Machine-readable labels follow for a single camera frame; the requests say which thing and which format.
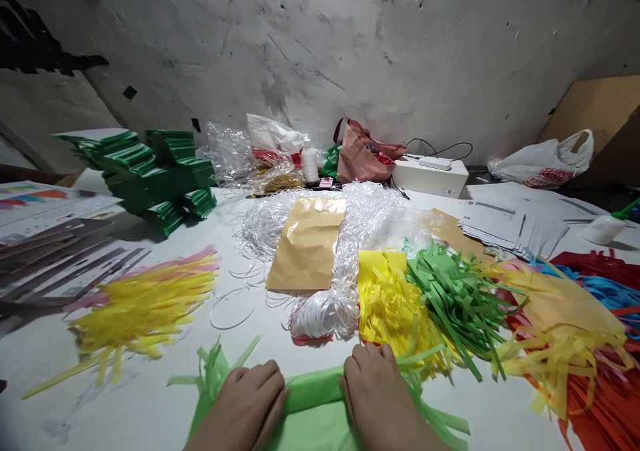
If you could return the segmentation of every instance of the brown paper bag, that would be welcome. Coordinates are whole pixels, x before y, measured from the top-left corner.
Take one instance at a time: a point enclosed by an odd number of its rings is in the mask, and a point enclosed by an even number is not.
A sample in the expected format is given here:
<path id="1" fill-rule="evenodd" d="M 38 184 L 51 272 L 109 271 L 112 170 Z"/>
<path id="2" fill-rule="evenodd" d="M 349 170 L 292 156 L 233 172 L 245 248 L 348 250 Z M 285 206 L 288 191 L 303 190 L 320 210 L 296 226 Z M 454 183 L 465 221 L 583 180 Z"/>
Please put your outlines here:
<path id="1" fill-rule="evenodd" d="M 346 199 L 299 197 L 282 229 L 267 289 L 315 292 L 329 289 L 335 243 Z"/>

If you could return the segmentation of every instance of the white bottle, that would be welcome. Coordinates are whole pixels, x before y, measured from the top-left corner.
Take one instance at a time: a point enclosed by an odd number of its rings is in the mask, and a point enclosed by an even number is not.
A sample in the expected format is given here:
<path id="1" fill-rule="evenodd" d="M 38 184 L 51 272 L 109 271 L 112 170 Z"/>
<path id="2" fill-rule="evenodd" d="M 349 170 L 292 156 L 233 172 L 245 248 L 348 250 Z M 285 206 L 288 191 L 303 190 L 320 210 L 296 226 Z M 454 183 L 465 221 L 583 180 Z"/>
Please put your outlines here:
<path id="1" fill-rule="evenodd" d="M 589 224 L 580 233 L 580 236 L 594 244 L 606 246 L 626 227 L 627 222 L 624 219 L 618 219 L 612 215 L 604 215 Z"/>
<path id="2" fill-rule="evenodd" d="M 310 139 L 305 139 L 305 148 L 302 150 L 302 167 L 305 171 L 307 184 L 320 181 L 320 176 L 318 175 L 318 157 L 315 154 L 315 149 L 311 147 Z"/>

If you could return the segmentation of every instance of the hand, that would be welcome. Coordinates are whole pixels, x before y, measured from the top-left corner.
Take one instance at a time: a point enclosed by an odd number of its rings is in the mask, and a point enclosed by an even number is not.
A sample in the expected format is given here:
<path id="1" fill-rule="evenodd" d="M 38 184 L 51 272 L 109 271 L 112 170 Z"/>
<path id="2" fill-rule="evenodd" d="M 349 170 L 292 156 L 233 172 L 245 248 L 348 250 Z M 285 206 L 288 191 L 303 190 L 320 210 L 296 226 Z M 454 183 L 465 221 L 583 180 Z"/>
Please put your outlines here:
<path id="1" fill-rule="evenodd" d="M 289 396 L 275 361 L 231 371 L 184 451 L 262 449 Z"/>
<path id="2" fill-rule="evenodd" d="M 388 344 L 356 345 L 340 382 L 347 409 L 366 449 L 446 450 L 415 407 Z"/>

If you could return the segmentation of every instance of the concrete wall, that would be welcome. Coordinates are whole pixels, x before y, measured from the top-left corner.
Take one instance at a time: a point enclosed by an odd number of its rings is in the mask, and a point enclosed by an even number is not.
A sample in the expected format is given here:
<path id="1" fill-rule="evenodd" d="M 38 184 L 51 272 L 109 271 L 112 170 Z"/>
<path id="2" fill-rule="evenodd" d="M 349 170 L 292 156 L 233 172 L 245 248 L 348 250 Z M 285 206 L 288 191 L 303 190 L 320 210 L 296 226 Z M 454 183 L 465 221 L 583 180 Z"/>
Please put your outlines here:
<path id="1" fill-rule="evenodd" d="M 136 130 L 251 112 L 328 147 L 346 114 L 483 163 L 531 143 L 575 79 L 640 73 L 638 0 L 19 1 L 109 60 L 87 77 Z"/>

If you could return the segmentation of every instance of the white table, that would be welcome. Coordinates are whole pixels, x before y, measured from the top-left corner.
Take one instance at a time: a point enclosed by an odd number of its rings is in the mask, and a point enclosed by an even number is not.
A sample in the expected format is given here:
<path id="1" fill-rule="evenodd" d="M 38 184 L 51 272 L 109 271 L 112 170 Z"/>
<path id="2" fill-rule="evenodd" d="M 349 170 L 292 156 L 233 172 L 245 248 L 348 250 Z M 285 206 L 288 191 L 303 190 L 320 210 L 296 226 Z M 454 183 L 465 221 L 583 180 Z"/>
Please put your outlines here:
<path id="1" fill-rule="evenodd" d="M 95 171 L 86 171 L 75 187 L 103 193 L 106 189 Z M 499 184 L 469 186 L 467 191 L 473 199 L 491 197 L 495 200 L 528 190 L 518 185 Z M 419 207 L 438 207 L 461 217 L 459 201 L 414 192 L 408 194 Z M 240 196 L 226 199 L 218 189 L 216 196 L 219 204 L 206 221 L 192 228 L 183 226 L 160 244 L 142 239 L 155 248 L 143 264 L 187 256 L 213 244 L 222 258 L 216 292 L 222 294 L 242 286 L 243 282 L 233 278 L 229 270 L 248 270 L 251 262 L 238 257 L 232 233 L 237 217 L 254 201 Z M 582 240 L 576 232 L 579 228 L 579 225 L 572 226 L 556 253 L 604 249 Z M 152 236 L 144 223 L 138 223 L 134 229 L 142 235 Z M 639 233 L 638 229 L 627 228 L 617 238 L 627 249 L 633 249 L 617 251 L 617 256 L 629 263 L 640 263 L 640 252 L 635 249 L 640 248 Z M 320 348 L 296 346 L 281 327 L 282 308 L 268 308 L 265 292 L 263 288 L 254 288 L 216 308 L 216 316 L 225 319 L 231 316 L 233 320 L 235 313 L 239 320 L 255 306 L 244 324 L 222 333 L 221 343 L 230 362 L 256 334 L 262 340 L 250 356 L 248 366 L 273 358 L 286 377 L 344 362 L 357 343 L 357 337 L 349 342 L 329 342 Z M 140 376 L 134 381 L 115 391 L 106 390 L 84 405 L 70 419 L 69 441 L 64 445 L 45 433 L 43 423 L 64 419 L 95 375 L 83 372 L 29 400 L 20 401 L 24 391 L 77 363 L 73 336 L 67 331 L 61 315 L 54 315 L 40 318 L 4 337 L 0 340 L 0 378 L 7 380 L 9 386 L 0 394 L 0 448 L 3 451 L 181 450 L 195 410 L 197 391 L 188 386 L 167 388 L 166 383 L 172 374 L 197 373 L 196 350 L 200 346 L 211 347 L 220 335 L 209 324 L 212 305 L 213 300 L 209 300 L 196 311 L 190 332 L 168 348 L 159 361 L 135 361 L 133 366 Z M 506 382 L 494 382 L 490 365 L 478 359 L 476 363 L 484 376 L 482 383 L 478 383 L 469 370 L 456 368 L 451 381 L 440 376 L 425 383 L 423 396 L 430 406 L 469 421 L 472 450 L 511 451 L 517 446 L 522 451 L 566 451 L 555 421 L 550 422 L 546 415 L 536 416 L 529 408 L 535 390 L 526 380 L 508 378 Z M 572 443 L 574 449 L 582 449 L 575 436 L 572 436 Z"/>

